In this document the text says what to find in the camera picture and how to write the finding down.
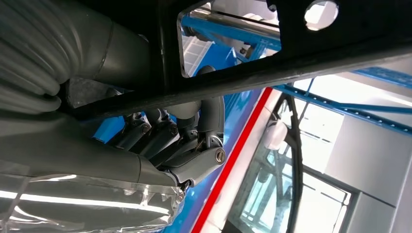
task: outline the blue steel beam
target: blue steel beam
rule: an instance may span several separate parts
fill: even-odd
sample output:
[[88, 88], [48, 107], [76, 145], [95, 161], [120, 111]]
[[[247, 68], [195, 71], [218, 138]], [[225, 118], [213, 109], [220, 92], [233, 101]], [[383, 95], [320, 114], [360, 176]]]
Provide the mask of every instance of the blue steel beam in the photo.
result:
[[386, 113], [399, 113], [399, 114], [412, 114], [412, 108], [391, 107], [391, 106], [377, 106], [369, 104], [356, 104], [356, 103], [330, 103], [332, 106], [338, 108], [348, 108], [354, 110], [366, 110], [374, 112], [386, 112]]
[[254, 61], [259, 59], [263, 54], [266, 53], [266, 45], [265, 44], [257, 44], [255, 49], [252, 52], [252, 55], [249, 57], [249, 61]]
[[264, 44], [268, 49], [272, 49], [275, 51], [281, 50], [281, 44], [279, 39], [275, 39], [264, 35], [253, 34], [242, 29], [221, 25], [203, 19], [185, 16], [182, 19], [182, 25], [194, 28], [197, 31], [213, 32], [225, 37], [248, 42], [250, 44]]
[[[198, 29], [198, 33], [206, 36], [209, 40], [214, 41], [216, 44], [218, 45], [224, 45], [227, 46], [223, 41], [221, 41], [219, 38], [215, 37], [212, 33]], [[246, 63], [249, 60], [247, 58], [245, 58], [241, 53], [235, 51], [236, 54], [236, 58], [238, 58], [241, 62]]]
[[381, 67], [354, 70], [353, 73], [412, 89], [412, 76]]
[[301, 99], [303, 101], [310, 102], [314, 105], [332, 110], [334, 112], [340, 113], [340, 114], [345, 114], [349, 115], [364, 121], [367, 121], [369, 123], [381, 126], [385, 129], [393, 130], [398, 133], [402, 133], [408, 136], [412, 136], [412, 127], [383, 118], [376, 116], [374, 114], [364, 112], [361, 110], [354, 110], [354, 109], [349, 109], [349, 108], [341, 108], [336, 105], [333, 105], [331, 103], [337, 103], [335, 101], [314, 95], [312, 93], [309, 93], [307, 96], [305, 96], [306, 91], [297, 89], [295, 87], [289, 86], [289, 85], [279, 85], [279, 86], [274, 86], [273, 87], [276, 90], [279, 90], [283, 93], [286, 93], [288, 95], [294, 96], [298, 99]]

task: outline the bolt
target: bolt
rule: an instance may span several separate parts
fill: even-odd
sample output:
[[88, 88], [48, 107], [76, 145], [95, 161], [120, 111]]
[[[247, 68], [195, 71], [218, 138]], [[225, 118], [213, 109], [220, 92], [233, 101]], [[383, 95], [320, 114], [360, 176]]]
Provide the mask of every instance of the bolt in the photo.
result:
[[172, 126], [170, 127], [170, 133], [172, 133], [172, 135], [176, 135], [178, 132], [179, 132], [179, 131], [178, 131], [176, 125], [172, 125]]
[[182, 203], [182, 201], [183, 201], [183, 195], [180, 195], [180, 196], [176, 197], [176, 202], [177, 203]]
[[224, 150], [220, 149], [216, 152], [216, 156], [215, 156], [216, 162], [220, 165], [223, 164], [225, 159], [226, 159], [226, 154], [224, 152]]
[[150, 130], [150, 126], [148, 126], [148, 125], [143, 125], [143, 127], [142, 127], [142, 129], [141, 129], [141, 132], [142, 132], [142, 134], [145, 134], [145, 133], [147, 133], [149, 130]]

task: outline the glass window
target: glass window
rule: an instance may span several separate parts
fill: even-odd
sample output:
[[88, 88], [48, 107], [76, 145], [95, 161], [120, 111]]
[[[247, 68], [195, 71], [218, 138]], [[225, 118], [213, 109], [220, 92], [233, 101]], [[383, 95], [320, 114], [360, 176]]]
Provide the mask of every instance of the glass window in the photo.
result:
[[304, 173], [295, 233], [337, 233], [351, 194]]
[[286, 232], [292, 203], [292, 166], [286, 155], [260, 143], [234, 203], [229, 220], [243, 233]]

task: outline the white wall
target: white wall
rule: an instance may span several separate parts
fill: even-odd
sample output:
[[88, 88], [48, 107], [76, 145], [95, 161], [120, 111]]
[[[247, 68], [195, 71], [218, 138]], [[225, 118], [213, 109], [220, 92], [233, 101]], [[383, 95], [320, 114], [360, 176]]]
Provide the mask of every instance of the white wall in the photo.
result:
[[361, 194], [347, 232], [387, 233], [390, 229], [394, 211], [393, 207]]
[[391, 233], [412, 233], [412, 159], [409, 163], [409, 172], [405, 179], [405, 185], [401, 198], [397, 204], [395, 217], [392, 222]]
[[[339, 102], [412, 107], [411, 90], [352, 73], [316, 78], [311, 92]], [[374, 114], [412, 126], [412, 115]], [[344, 117], [325, 174], [375, 197], [361, 194], [349, 233], [388, 233], [392, 226], [392, 233], [412, 233], [411, 152], [411, 136]]]
[[325, 174], [396, 206], [412, 137], [345, 116]]

